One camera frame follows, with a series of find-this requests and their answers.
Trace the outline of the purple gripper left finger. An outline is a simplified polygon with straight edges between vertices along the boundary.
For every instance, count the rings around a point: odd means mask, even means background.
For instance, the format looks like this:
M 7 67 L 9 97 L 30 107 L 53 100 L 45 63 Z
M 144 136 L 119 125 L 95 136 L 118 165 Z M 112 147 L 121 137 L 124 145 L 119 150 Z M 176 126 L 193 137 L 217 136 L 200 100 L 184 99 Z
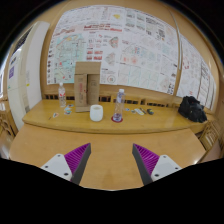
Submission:
M 65 155 L 54 155 L 42 169 L 79 185 L 90 154 L 91 144 L 87 143 Z

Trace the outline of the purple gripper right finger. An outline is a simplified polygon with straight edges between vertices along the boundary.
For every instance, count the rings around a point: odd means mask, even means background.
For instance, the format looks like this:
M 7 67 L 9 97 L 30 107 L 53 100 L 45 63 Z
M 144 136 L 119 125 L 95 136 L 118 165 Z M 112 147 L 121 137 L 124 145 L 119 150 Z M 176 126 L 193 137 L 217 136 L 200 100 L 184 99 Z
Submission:
M 132 154 L 144 185 L 181 170 L 168 155 L 157 155 L 147 148 L 134 144 Z

